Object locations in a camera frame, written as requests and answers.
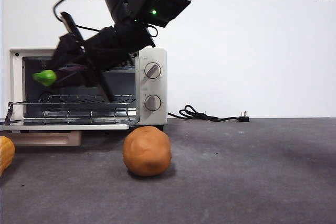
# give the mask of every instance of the white wall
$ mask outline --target white wall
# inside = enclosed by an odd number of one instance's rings
[[[57,0],[1,0],[1,117],[10,47],[55,47]],[[77,24],[111,25],[104,0],[69,0]],[[85,37],[92,33],[83,31]],[[155,40],[169,54],[169,111],[336,116],[336,0],[194,0]]]

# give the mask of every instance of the gray floor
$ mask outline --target gray floor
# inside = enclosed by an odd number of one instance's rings
[[[336,223],[336,119],[172,119],[164,131],[173,164],[152,178],[127,171],[125,131],[17,148],[1,223]]]

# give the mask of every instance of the brown potato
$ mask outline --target brown potato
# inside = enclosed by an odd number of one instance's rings
[[[132,131],[125,139],[123,160],[139,176],[154,176],[167,170],[172,161],[169,137],[156,127]]]

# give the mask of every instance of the oven knob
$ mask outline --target oven knob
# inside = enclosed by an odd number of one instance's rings
[[[150,79],[155,79],[160,76],[161,68],[157,63],[148,63],[145,67],[145,74]]]
[[[161,100],[157,95],[150,95],[145,100],[145,106],[150,111],[158,110],[161,106]]]

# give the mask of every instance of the toaster oven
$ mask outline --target toaster oven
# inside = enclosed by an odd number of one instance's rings
[[[97,87],[49,88],[33,80],[53,49],[12,49],[10,102],[2,135],[17,145],[80,145],[81,131],[127,130],[167,123],[167,59],[162,48],[145,48],[132,64],[104,73],[114,101]]]

